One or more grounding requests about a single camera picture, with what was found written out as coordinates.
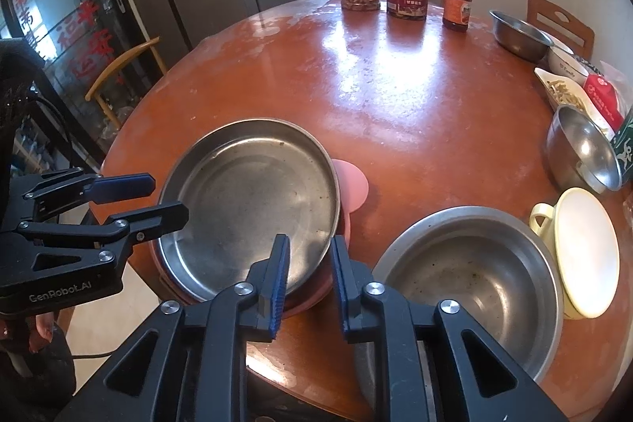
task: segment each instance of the round wooden table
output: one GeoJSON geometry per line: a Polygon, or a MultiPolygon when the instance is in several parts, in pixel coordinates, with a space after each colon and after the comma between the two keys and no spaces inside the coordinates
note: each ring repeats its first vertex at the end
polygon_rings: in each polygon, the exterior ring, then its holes
{"type": "MultiPolygon", "coordinates": [[[[351,216],[352,259],[373,266],[407,227],[458,205],[504,210],[524,221],[559,190],[543,163],[552,119],[534,66],[497,45],[490,25],[467,33],[380,12],[341,12],[338,0],[302,0],[206,38],[140,102],[102,171],[149,172],[148,199],[93,206],[107,215],[155,204],[178,157],[208,132],[249,117],[307,129],[333,158],[356,164],[369,197],[351,216]]],[[[542,387],[567,416],[610,395],[631,325],[631,230],[625,193],[601,199],[618,233],[622,268],[613,304],[596,320],[565,321],[542,387]]],[[[130,262],[162,298],[149,244],[130,262]]],[[[356,421],[371,419],[330,294],[284,320],[270,344],[248,345],[248,366],[281,389],[356,421]]]]}

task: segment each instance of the triangular cutout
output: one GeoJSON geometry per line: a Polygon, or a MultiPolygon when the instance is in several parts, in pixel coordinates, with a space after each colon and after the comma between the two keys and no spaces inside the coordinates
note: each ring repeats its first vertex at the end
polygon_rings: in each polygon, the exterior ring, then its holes
{"type": "Polygon", "coordinates": [[[78,256],[64,256],[59,254],[38,254],[36,262],[33,265],[33,272],[39,272],[41,270],[54,269],[55,267],[61,267],[62,265],[70,265],[72,263],[78,263],[81,258],[78,256]]]}
{"type": "Polygon", "coordinates": [[[158,333],[148,331],[110,372],[106,386],[132,397],[140,396],[157,341],[158,333]]]}
{"type": "Polygon", "coordinates": [[[498,396],[517,386],[517,379],[495,358],[474,332],[462,331],[461,338],[482,397],[488,399],[498,396]]]}

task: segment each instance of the stainless steel bowl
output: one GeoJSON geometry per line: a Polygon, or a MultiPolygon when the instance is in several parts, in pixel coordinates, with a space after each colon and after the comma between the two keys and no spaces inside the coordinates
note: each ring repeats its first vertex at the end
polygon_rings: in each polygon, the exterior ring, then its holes
{"type": "Polygon", "coordinates": [[[593,121],[569,104],[556,109],[545,154],[562,189],[578,186],[595,193],[622,187],[618,160],[610,142],[593,121]]]}
{"type": "Polygon", "coordinates": [[[165,182],[160,202],[182,201],[189,222],[158,240],[172,286],[208,301],[270,255],[277,233],[290,238],[287,292],[327,252],[341,207],[330,157],[307,131],[276,119],[216,129],[191,147],[165,182]]]}
{"type": "Polygon", "coordinates": [[[527,22],[496,10],[491,10],[490,15],[493,16],[493,34],[499,45],[524,60],[538,63],[554,45],[550,37],[527,22]]]}
{"type": "MultiPolygon", "coordinates": [[[[409,227],[373,276],[411,301],[455,299],[539,382],[563,323],[555,270],[545,244],[521,221],[496,209],[461,206],[409,227]]],[[[373,347],[359,344],[354,352],[361,390],[373,404],[373,347]]]]}

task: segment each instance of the yellow cup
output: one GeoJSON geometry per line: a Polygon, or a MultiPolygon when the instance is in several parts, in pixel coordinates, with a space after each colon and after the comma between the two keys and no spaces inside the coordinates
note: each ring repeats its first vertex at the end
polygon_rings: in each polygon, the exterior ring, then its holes
{"type": "Polygon", "coordinates": [[[556,260],[565,318],[602,315],[618,286],[620,253],[613,224],[600,201],[587,190],[570,188],[556,205],[534,206],[530,229],[556,260]]]}

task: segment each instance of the bottle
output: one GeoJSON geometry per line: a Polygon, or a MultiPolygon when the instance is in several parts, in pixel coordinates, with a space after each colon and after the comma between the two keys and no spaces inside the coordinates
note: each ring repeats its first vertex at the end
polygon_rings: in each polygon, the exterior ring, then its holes
{"type": "Polygon", "coordinates": [[[442,24],[453,31],[466,32],[473,0],[444,0],[442,24]]]}

